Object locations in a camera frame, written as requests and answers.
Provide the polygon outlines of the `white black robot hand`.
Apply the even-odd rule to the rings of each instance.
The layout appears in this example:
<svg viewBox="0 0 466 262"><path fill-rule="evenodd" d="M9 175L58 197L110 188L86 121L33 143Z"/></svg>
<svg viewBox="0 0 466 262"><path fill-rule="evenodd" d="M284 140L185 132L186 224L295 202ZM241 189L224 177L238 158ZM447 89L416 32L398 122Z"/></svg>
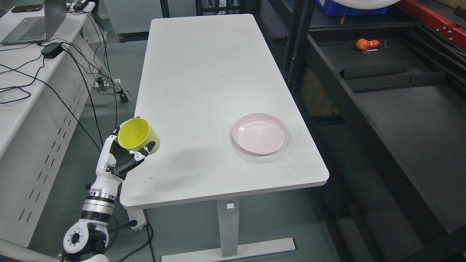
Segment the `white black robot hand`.
<svg viewBox="0 0 466 262"><path fill-rule="evenodd" d="M122 127L123 124L120 124L104 143L95 170L96 180L91 185L87 199L114 201L118 194L118 186L125 180L127 172L139 166L147 156L158 151L160 139L152 129L149 130L149 141L143 143L142 149L130 150L121 147L119 138Z"/></svg>

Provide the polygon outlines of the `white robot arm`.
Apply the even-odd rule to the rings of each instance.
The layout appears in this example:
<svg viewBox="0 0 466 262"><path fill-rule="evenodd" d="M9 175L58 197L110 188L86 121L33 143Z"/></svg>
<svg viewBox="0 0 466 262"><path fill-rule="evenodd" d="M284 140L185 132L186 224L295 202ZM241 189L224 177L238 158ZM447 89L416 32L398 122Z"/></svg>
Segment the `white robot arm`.
<svg viewBox="0 0 466 262"><path fill-rule="evenodd" d="M80 218L68 229L63 237L63 251L57 258L6 240L1 240L1 257L19 262L108 262L105 255L109 241L107 225L114 206L113 195L91 191L83 212L91 212L93 219Z"/></svg>

